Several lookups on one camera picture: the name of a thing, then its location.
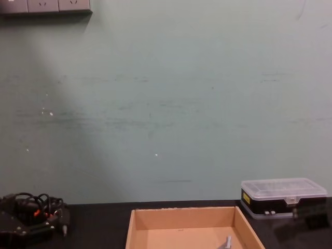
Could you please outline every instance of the open cardboard box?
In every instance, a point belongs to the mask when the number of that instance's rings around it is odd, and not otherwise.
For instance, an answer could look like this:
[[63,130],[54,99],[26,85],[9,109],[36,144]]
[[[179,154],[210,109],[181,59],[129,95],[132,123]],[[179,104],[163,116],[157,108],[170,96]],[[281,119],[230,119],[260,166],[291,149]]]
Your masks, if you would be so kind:
[[133,210],[126,249],[264,249],[238,207]]

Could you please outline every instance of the table surface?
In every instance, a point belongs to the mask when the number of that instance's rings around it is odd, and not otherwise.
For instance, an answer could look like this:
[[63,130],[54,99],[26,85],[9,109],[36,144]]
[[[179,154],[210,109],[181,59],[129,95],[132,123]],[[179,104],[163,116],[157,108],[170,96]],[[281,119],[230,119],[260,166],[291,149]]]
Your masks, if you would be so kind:
[[[70,205],[71,229],[67,237],[59,234],[49,241],[28,248],[36,249],[125,249],[129,218],[133,209],[189,208],[203,206],[241,206],[238,200],[167,201]],[[331,249],[332,229],[295,232],[285,229],[292,220],[255,220],[244,215],[266,249]],[[284,235],[276,236],[276,231]]]

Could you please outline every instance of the yellow label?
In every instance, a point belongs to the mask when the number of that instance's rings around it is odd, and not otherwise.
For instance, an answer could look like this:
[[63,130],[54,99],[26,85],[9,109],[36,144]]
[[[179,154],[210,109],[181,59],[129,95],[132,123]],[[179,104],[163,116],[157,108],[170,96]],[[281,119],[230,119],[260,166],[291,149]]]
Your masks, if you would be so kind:
[[247,194],[245,192],[243,192],[243,199],[248,203],[250,204],[250,198],[249,196],[247,196]]

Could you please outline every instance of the power outlet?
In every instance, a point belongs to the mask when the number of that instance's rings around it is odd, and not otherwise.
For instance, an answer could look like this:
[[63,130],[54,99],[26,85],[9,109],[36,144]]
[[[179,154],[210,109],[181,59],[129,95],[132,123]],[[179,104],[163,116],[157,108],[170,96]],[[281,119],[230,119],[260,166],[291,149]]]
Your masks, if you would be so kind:
[[31,13],[59,12],[58,0],[27,0],[27,8]]
[[90,0],[59,0],[59,11],[90,10]]
[[0,13],[27,13],[26,0],[0,0]]

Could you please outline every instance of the wall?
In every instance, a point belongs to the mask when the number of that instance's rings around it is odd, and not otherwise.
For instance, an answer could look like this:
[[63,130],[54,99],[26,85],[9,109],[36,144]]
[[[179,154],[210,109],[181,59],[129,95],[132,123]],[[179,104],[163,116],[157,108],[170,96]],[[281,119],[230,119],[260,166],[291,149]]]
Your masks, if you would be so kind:
[[330,0],[91,1],[2,20],[0,195],[237,199],[245,179],[332,191]]

